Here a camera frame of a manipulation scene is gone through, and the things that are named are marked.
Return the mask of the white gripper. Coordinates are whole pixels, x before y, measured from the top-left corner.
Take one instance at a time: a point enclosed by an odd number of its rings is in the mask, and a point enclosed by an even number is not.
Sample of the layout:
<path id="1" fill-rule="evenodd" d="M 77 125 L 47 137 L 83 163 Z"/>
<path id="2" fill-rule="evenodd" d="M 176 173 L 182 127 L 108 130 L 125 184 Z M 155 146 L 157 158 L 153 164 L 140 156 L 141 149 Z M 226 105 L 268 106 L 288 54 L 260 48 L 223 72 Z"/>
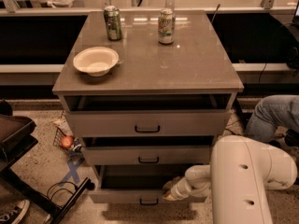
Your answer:
<path id="1" fill-rule="evenodd" d="M 187 199 L 192 192 L 192 186 L 185 177 L 177 176 L 167 181 L 163 186 L 163 190 L 169 190 L 170 192 L 164 194 L 163 199 L 174 202 Z"/>

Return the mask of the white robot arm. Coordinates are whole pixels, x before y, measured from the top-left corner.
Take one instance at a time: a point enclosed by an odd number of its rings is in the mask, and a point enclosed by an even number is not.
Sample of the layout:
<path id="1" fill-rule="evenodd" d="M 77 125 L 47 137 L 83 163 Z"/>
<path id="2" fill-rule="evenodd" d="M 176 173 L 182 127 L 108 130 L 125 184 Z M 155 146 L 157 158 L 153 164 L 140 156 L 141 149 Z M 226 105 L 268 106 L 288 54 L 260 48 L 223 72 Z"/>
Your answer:
<path id="1" fill-rule="evenodd" d="M 284 150 L 228 135 L 214 145 L 210 164 L 194 165 L 167 182 L 164 198 L 211 195 L 214 224 L 273 224 L 266 192 L 287 189 L 296 177 L 295 161 Z"/>

